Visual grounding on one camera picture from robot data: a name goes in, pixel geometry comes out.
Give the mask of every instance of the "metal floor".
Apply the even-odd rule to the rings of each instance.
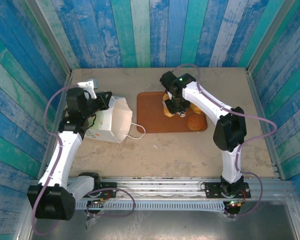
[[[247,202],[243,212],[253,207]],[[111,211],[123,214],[124,211]],[[98,218],[86,230],[87,215],[77,210],[70,221],[60,221],[48,236],[32,240],[294,240],[297,239],[288,208],[280,201],[265,201],[251,215],[228,218],[209,211],[135,211],[125,218]],[[53,221],[38,220],[40,231]]]

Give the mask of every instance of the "bag handle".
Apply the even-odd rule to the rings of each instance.
[[[146,130],[145,130],[145,128],[144,128],[143,126],[141,126],[141,125],[139,125],[139,124],[136,124],[136,123],[133,123],[133,122],[131,122],[131,124],[136,125],[136,126],[139,126],[140,128],[142,128],[143,131],[144,131],[144,133],[142,134],[141,137],[133,137],[133,136],[130,136],[130,135],[128,135],[128,134],[126,135],[127,137],[132,138],[132,139],[140,139],[140,138],[142,138],[142,137],[146,134]]]

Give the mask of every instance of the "brown tray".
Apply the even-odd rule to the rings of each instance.
[[[163,96],[164,91],[141,92],[137,97],[137,123],[145,128],[147,133],[184,133],[193,132],[187,126],[188,117],[194,113],[191,107],[188,108],[185,117],[175,114],[173,117],[164,115]],[[207,129],[206,115],[204,116],[204,125],[198,131]],[[143,133],[141,127],[137,127],[140,133]]]

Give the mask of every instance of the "purple cable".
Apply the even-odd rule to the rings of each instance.
[[[253,140],[262,139],[262,138],[265,138],[265,137],[267,137],[267,136],[270,136],[270,135],[274,134],[274,133],[277,131],[278,127],[277,127],[277,125],[276,125],[273,121],[270,121],[270,120],[268,120],[268,119],[266,119],[266,118],[259,117],[259,116],[248,115],[248,114],[242,114],[242,113],[235,112],[235,111],[231,111],[231,110],[229,110],[229,109],[227,109],[227,108],[224,108],[221,104],[219,104],[217,101],[215,101],[215,100],[214,100],[213,98],[211,98],[209,95],[207,95],[207,94],[201,89],[201,86],[200,86],[200,83],[199,83],[200,80],[201,80],[201,73],[200,73],[200,69],[198,68],[197,65],[192,64],[192,63],[185,63],[185,64],[182,64],[182,65],[180,65],[180,66],[177,66],[175,69],[172,70],[172,72],[174,72],[174,71],[177,70],[178,68],[182,68],[182,67],[185,67],[185,66],[192,66],[192,67],[194,67],[194,68],[197,70],[197,72],[198,72],[198,80],[196,81],[196,85],[197,85],[197,88],[198,88],[199,92],[200,92],[203,96],[205,96],[210,102],[212,102],[212,103],[214,103],[216,106],[218,106],[221,110],[224,110],[224,111],[226,111],[226,112],[228,112],[228,113],[230,113],[230,114],[233,114],[233,115],[237,115],[237,116],[241,116],[241,117],[246,117],[246,118],[251,118],[251,119],[257,119],[257,120],[259,120],[259,121],[264,121],[264,122],[266,122],[266,123],[268,123],[268,124],[271,124],[271,125],[273,126],[273,130],[272,130],[271,132],[268,132],[268,133],[263,134],[263,135],[260,135],[260,136],[252,137],[252,138],[248,139],[247,141],[245,141],[244,143],[242,143],[242,144],[238,147],[238,150],[237,150],[236,155],[235,155],[235,168],[236,168],[236,170],[237,170],[238,172],[240,172],[241,174],[249,174],[249,175],[253,175],[253,176],[255,176],[255,177],[258,179],[258,181],[259,181],[259,183],[260,183],[260,197],[259,197],[257,203],[254,205],[254,207],[251,208],[249,211],[247,211],[247,212],[245,212],[245,213],[241,213],[241,214],[229,214],[226,210],[224,210],[224,211],[225,211],[225,213],[226,213],[228,216],[230,216],[230,217],[244,216],[244,215],[250,214],[250,213],[252,213],[252,212],[257,208],[257,206],[260,204],[261,199],[262,199],[263,194],[264,194],[264,187],[263,187],[261,178],[260,178],[257,174],[255,174],[255,173],[253,173],[253,172],[250,172],[250,171],[241,171],[241,170],[239,169],[239,167],[238,167],[238,158],[239,158],[239,154],[241,153],[241,149],[242,149],[246,144],[248,144],[249,142],[251,142],[251,141],[253,141]]]
[[[49,182],[50,182],[50,179],[52,177],[52,175],[54,174],[54,171],[58,165],[58,162],[60,160],[60,157],[61,157],[61,154],[62,154],[62,148],[63,148],[63,143],[62,143],[62,140],[60,138],[60,136],[56,133],[53,133],[53,132],[50,132],[47,128],[47,114],[48,114],[48,109],[50,107],[50,104],[51,102],[53,101],[53,99],[59,94],[61,93],[62,91],[64,90],[67,90],[67,89],[70,89],[70,88],[74,88],[74,87],[77,87],[78,85],[70,85],[70,86],[65,86],[63,88],[61,88],[60,90],[58,90],[55,94],[53,94],[53,96],[50,98],[50,100],[48,101],[48,103],[46,104],[46,107],[45,107],[45,111],[44,111],[44,118],[43,118],[43,126],[44,126],[44,130],[49,134],[49,135],[52,135],[52,136],[55,136],[56,139],[58,140],[59,142],[59,152],[58,152],[58,155],[56,157],[56,160],[55,160],[55,163],[54,165],[52,166],[52,169],[51,169],[51,172],[50,172],[50,175],[48,176],[43,188],[41,189],[38,197],[36,198],[35,202],[34,202],[34,205],[33,205],[33,210],[32,210],[32,216],[31,216],[31,224],[32,224],[32,229],[33,229],[33,232],[38,235],[38,236],[44,236],[44,235],[48,235],[50,234],[55,228],[56,226],[58,225],[58,220],[55,222],[55,224],[52,226],[52,228],[47,231],[47,232],[39,232],[36,228],[36,211],[37,211],[37,207],[38,207],[38,204],[40,202],[40,199],[42,198]]]
[[[135,201],[134,197],[129,192],[127,192],[126,190],[116,188],[116,187],[108,187],[108,188],[102,188],[102,189],[98,189],[98,190],[88,192],[87,195],[95,194],[95,193],[99,193],[99,192],[103,192],[103,191],[108,191],[108,190],[116,190],[116,191],[124,192],[125,194],[127,194],[133,202],[132,209],[127,214],[122,214],[122,215],[100,214],[100,212],[99,212],[99,213],[96,214],[96,216],[108,217],[108,218],[125,218],[125,217],[128,217],[128,216],[130,216],[131,214],[134,213],[134,210],[136,208],[136,201]],[[86,213],[88,214],[88,216],[90,215],[89,208],[93,205],[94,204],[90,204],[90,205],[87,206]]]

